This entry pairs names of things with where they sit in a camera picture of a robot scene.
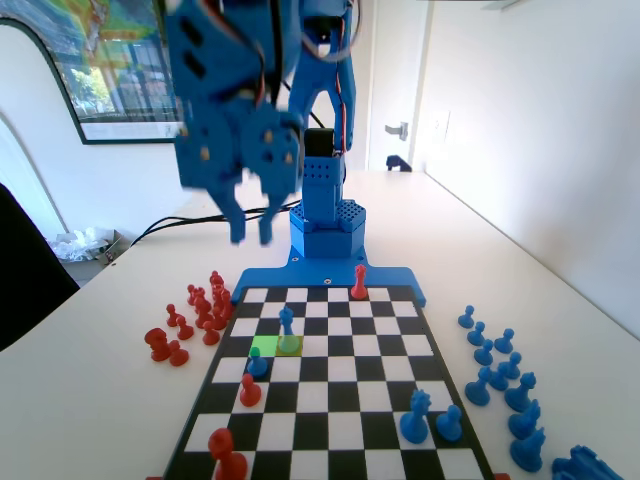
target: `white wall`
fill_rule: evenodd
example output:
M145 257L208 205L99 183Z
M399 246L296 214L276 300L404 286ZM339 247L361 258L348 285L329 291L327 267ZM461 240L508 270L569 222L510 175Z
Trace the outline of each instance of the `white wall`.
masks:
M640 2L481 6L436 3L416 158L640 336Z

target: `white square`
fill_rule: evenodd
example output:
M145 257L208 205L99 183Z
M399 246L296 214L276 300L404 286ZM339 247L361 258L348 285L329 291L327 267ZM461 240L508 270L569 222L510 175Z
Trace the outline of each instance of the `white square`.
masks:
M426 335L403 335L402 341L408 355L433 355Z
M414 380L409 357L382 357L382 366L387 381Z
M330 318L329 335L351 335L351 319L349 317Z
M246 366L246 357L222 357L211 382L240 383Z
M329 357L330 382L355 382L356 359L354 357Z
M231 415L228 413L201 413L198 415L184 451L208 452L209 437L217 429L227 428L230 417Z
M440 466L446 480L482 480L482 472L470 448L438 449Z
M404 480L404 462L400 450L366 450L367 478L369 480Z
M328 302L309 302L307 303L307 318L327 318L329 316Z
M289 288L287 289L287 302L306 302L307 288Z
M372 302L390 302L389 290L386 288L369 288L369 300Z
M373 317L378 335L400 335L400 327L396 317Z
M400 431L400 419L402 415L409 412L393 412L393 419L396 422L396 432L398 434L398 441L400 442L400 450L435 450L436 444L433 443L433 433L429 432L427 439L422 443L411 443L409 440L404 438L402 432Z
M280 318L280 310L283 308L284 302L265 302L260 318Z
M431 400L430 412L446 412L453 405L447 384L443 381L420 381L416 382L416 386L418 390L424 390L424 393L429 394Z
M329 384L327 382L300 382L296 411L299 413L328 412Z
M293 429L296 423L295 413L265 413L260 426L258 450L293 449Z
M349 290L346 288L330 288L328 290L330 302L348 302Z
M309 335L302 342L303 357L328 357L329 337Z
M231 330L232 337L254 337L258 328L257 318L237 318Z
M324 480L329 478L329 452L294 450L291 455L291 478Z
M356 357L380 356L380 345L376 335L354 335L351 338L353 338L353 353Z
M373 317L371 302L349 302L349 315L351 317Z
M391 302L396 317L417 317L416 307L413 302Z
M362 423L358 412L329 412L329 450L362 450Z
M271 367L271 382L300 380L300 357L275 357Z
M391 412L387 382L358 382L361 412Z

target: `blue chess piece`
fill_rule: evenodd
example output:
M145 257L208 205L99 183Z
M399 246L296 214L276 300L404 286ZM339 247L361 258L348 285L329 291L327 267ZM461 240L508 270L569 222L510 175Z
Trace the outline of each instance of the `blue chess piece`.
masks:
M431 399L422 390L416 390L411 395L411 413L405 413L400 418L400 432L411 443L422 443L429 435L429 427L424 417L429 411Z
M458 317L458 324L461 327L464 327L464 328L473 327L473 318L471 318L471 315L473 315L473 311L474 311L473 306L467 305L467 308L464 309L464 315L460 315Z
M480 365L491 365L493 363L493 355L491 355L491 349L493 348L493 342L491 340L485 340L478 350L473 352L473 358L476 359Z
M514 437L524 440L535 431L539 418L540 405L538 400L533 400L523 413L514 413L509 417L509 430Z
M484 407L491 397L487 390L487 382L491 379L491 369L489 367L482 367L478 372L478 381L469 382L464 387L464 394L471 401L481 407Z
M254 379L262 378L267 373L267 361L260 356L260 349L253 347L249 352L251 361L247 367L247 372L251 374Z
M504 331L502 338L498 338L493 346L496 347L496 350L500 353L511 353L513 351L513 345L511 345L511 339L513 338L513 330L507 328Z
M447 413L438 415L436 418L436 429L442 438L448 442L457 442L462 437L462 427L460 418L462 411L457 405L451 405Z
M544 428L541 428L524 440L514 440L509 448L511 458L520 468L527 472L535 473L539 471L542 468L540 452L545 439Z
M520 385L516 388L510 388L504 393L504 399L511 408L516 412L524 412L531 400L529 399L529 390L536 385L536 377L533 373L525 373L520 379Z
M482 345L484 343L482 332L484 332L484 322L476 322L476 329L467 333L467 340L469 340L469 343L476 347Z

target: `blue pawn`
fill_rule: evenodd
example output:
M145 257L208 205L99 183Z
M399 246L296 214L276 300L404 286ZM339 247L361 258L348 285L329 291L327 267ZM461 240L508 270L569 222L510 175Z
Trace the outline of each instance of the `blue pawn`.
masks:
M524 413L514 413L509 417L509 430L519 440L524 440L536 429L536 423L540 418L540 405L534 400Z
M507 371L507 374L505 375L505 377L507 377L510 380L515 380L516 378L518 378L520 376L520 369L518 368L518 364L521 361L522 361L522 355L520 355L518 352L513 352L509 357L508 362L500 363L500 365L505 364L509 367L509 370Z
M493 355L491 355L491 349L493 348L493 342L491 340L485 340L478 350L473 352L473 358L476 359L480 365L491 365L493 363Z
M529 399L529 390L536 386L536 377L533 373L525 373L520 379L520 385L516 388L510 388L504 393L504 399L507 401L507 405L513 408L516 412L524 412L531 400Z
M507 370L509 370L509 366L501 363L498 365L498 370L495 372L491 372L491 380L489 380L489 385L491 385L496 390L504 392L509 387L509 380L505 377L507 374Z
M422 443L429 435L429 427L424 419L429 411L431 399L422 390L416 390L411 395L411 413L405 413L400 418L402 436L411 443Z
M489 367L482 367L478 372L478 381L469 382L464 387L464 394L471 401L481 407L484 407L491 397L487 390L487 382L491 379L491 369Z
M475 345L479 347L484 343L484 337L482 336L482 332L484 332L484 322L477 322L476 329L472 332L467 333L467 340L471 345Z
M473 315L474 308L471 305L468 305L467 308L464 309L464 315L460 315L458 317L458 324L464 328L473 327Z
M524 440L514 440L509 449L511 458L521 469L531 473L537 472L542 468L540 451L545 439L544 428L541 428Z
M260 356L260 349L253 347L249 352L251 361L247 367L247 372L251 374L254 379L262 378L267 373L267 361Z
M493 346L496 347L500 353L511 353L513 351L513 345L511 345L511 339L513 338L513 330L507 328L504 331L503 337L498 338Z
M436 418L436 428L442 438L448 442L457 442L462 437L462 427L460 418L462 412L456 405L451 405L447 413L438 415Z

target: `green highlighted square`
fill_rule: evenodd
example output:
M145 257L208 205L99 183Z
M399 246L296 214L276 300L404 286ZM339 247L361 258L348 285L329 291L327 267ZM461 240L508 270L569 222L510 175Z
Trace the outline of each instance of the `green highlighted square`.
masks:
M277 335L256 335L253 337L251 348L258 347L261 357L275 357L278 348Z

